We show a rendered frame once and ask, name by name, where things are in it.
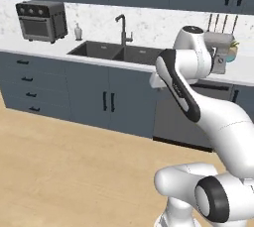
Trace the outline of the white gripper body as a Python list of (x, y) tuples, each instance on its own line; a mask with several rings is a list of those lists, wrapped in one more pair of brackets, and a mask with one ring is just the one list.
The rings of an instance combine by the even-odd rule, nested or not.
[(152, 88), (164, 88), (166, 86), (165, 82), (159, 77), (156, 72), (153, 72), (150, 76), (149, 83)]

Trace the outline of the grey dishwasher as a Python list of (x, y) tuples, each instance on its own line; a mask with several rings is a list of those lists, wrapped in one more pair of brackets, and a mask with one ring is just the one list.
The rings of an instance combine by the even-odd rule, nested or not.
[[(228, 86), (230, 87), (229, 91), (192, 89), (208, 97), (222, 100), (231, 98), (232, 85), (229, 83), (205, 80), (199, 80), (197, 83)], [(162, 88), (158, 92), (153, 139), (201, 151), (212, 151), (207, 136), (184, 115), (168, 88)]]

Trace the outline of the blue-grey cupboard door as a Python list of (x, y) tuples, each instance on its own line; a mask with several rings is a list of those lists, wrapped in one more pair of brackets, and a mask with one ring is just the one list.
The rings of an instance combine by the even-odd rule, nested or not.
[(232, 87), (231, 101), (234, 90), (238, 89), (236, 104), (243, 108), (254, 123), (254, 87), (244, 85), (234, 85)]
[(65, 67), (71, 110), (70, 120), (84, 125), (107, 128), (108, 104), (103, 111), (103, 91), (108, 92), (108, 69), (105, 66), (68, 62)]
[(115, 111), (110, 113), (111, 130), (153, 137), (157, 93), (149, 83), (150, 76), (145, 71), (109, 69), (110, 96), (111, 92), (115, 93)]

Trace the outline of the dark grey double sink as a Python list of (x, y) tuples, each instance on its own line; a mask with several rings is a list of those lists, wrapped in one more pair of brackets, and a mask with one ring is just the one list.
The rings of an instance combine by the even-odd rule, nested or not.
[(161, 49), (121, 46), (118, 44), (86, 41), (69, 52), (79, 57), (95, 57), (116, 61), (154, 65)]

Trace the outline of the dark grey sink tap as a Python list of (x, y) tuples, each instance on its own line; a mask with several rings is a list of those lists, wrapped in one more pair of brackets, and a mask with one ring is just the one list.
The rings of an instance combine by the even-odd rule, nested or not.
[(124, 14), (120, 14), (119, 16), (117, 16), (115, 18), (116, 22), (122, 21), (122, 31), (121, 31), (121, 45), (123, 47), (126, 46), (126, 43), (129, 42), (133, 42), (133, 33), (131, 32), (131, 36), (128, 38), (127, 34), (126, 34), (126, 19), (125, 19), (125, 15)]

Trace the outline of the teal pot with plant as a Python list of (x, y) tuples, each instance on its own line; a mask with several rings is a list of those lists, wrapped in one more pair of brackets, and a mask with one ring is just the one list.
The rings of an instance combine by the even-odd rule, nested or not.
[(237, 52), (238, 52), (238, 46), (239, 46), (239, 43), (237, 41), (234, 41), (230, 44), (228, 55), (226, 57), (227, 62), (232, 62), (235, 60)]

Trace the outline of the clear soap dispenser bottle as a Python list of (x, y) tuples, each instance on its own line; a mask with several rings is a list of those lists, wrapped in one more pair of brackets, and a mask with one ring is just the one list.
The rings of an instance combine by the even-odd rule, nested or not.
[(81, 41), (82, 40), (82, 29), (81, 29), (81, 27), (79, 26), (78, 23), (75, 24), (74, 34), (75, 34), (75, 39), (77, 41)]

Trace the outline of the blue-grey drawer front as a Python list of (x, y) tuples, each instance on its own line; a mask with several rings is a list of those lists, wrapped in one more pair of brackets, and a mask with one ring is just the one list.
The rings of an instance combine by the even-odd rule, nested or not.
[[(33, 77), (33, 81), (23, 81), (22, 77)], [(15, 67), (4, 67), (0, 68), (0, 79), (3, 81), (18, 83), (22, 85), (57, 90), (66, 91), (66, 79), (62, 75), (49, 74), (34, 70), (19, 69)]]
[[(16, 63), (19, 59), (27, 60), (29, 64)], [(62, 60), (0, 52), (0, 62), (10, 67), (64, 75), (64, 62)]]
[[(41, 89), (32, 86), (20, 85), (11, 82), (2, 82), (1, 90), (3, 93), (14, 97), (36, 100), (58, 106), (68, 106), (68, 93), (50, 89)], [(37, 93), (37, 97), (26, 96), (26, 93)]]
[[(68, 107), (60, 107), (48, 103), (37, 102), (34, 100), (26, 100), (11, 96), (5, 96), (4, 102), (7, 108), (16, 109), (24, 112), (30, 112), (37, 115), (54, 117), (61, 120), (68, 120), (70, 118), (70, 111)], [(40, 112), (31, 111), (29, 108), (34, 106), (40, 107)]]

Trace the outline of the black countertop toaster oven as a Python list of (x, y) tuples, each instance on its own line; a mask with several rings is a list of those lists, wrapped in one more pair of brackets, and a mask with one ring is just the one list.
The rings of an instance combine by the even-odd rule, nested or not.
[(67, 35), (63, 2), (26, 1), (17, 3), (16, 11), (25, 40), (53, 44)]

